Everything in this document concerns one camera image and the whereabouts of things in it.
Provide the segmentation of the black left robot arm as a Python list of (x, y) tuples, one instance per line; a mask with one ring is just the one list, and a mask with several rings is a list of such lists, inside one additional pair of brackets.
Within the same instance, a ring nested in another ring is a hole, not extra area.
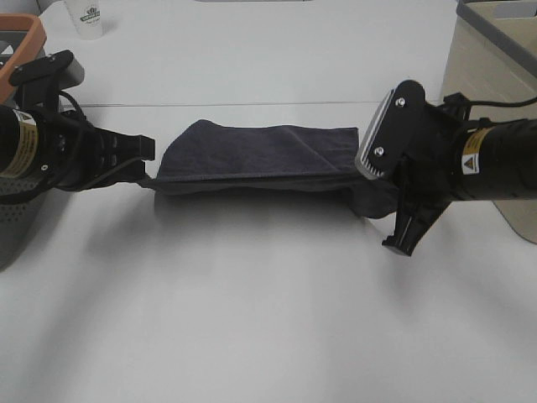
[(98, 128), (80, 111), (1, 108), (1, 197), (78, 192), (147, 178), (155, 141)]

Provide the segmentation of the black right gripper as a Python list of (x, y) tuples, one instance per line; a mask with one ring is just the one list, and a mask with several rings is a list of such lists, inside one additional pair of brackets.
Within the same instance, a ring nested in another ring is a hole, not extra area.
[(394, 112), (403, 122), (396, 141), (405, 147), (393, 173), (399, 190), (395, 228), (382, 241), (392, 252), (411, 256), (451, 203), (472, 199), (461, 169), (470, 109), (462, 94), (451, 94), (438, 106), (423, 94), (395, 97)]

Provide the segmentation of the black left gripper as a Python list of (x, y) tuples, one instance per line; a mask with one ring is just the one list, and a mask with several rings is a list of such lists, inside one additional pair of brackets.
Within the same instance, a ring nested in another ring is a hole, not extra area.
[(73, 110), (52, 113), (36, 107), (30, 113), (39, 135), (30, 180), (63, 173), (55, 188), (84, 191), (147, 178), (145, 162), (155, 158), (154, 139), (97, 128)]

